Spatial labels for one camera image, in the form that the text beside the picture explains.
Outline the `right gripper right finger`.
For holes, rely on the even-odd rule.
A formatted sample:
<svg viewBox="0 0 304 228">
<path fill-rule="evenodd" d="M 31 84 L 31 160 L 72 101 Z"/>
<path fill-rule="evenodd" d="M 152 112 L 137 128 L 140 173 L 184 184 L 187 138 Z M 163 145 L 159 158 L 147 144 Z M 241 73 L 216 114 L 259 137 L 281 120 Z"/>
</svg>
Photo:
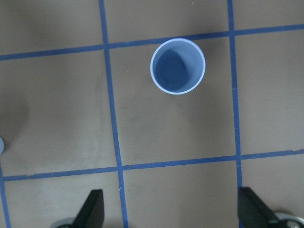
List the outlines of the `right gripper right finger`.
<svg viewBox="0 0 304 228">
<path fill-rule="evenodd" d="M 239 187 L 237 215 L 244 228 L 276 228 L 279 219 L 250 187 Z"/>
</svg>

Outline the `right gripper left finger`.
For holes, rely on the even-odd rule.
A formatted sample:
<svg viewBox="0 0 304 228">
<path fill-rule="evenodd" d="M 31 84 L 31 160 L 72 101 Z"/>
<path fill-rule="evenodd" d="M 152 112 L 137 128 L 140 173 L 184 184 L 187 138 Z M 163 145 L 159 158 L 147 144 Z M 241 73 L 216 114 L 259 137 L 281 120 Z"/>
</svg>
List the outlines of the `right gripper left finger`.
<svg viewBox="0 0 304 228">
<path fill-rule="evenodd" d="M 74 228 L 101 228 L 105 219 L 103 190 L 92 190 L 74 219 Z"/>
</svg>

